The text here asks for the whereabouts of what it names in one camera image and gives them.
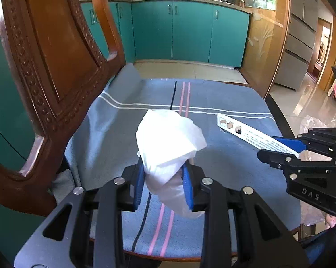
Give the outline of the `right hand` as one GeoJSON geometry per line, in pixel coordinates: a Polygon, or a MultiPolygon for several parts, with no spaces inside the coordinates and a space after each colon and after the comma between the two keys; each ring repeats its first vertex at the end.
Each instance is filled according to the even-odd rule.
{"type": "Polygon", "coordinates": [[[329,214],[325,214],[325,228],[331,229],[335,227],[335,225],[336,225],[336,217],[329,214]]]}

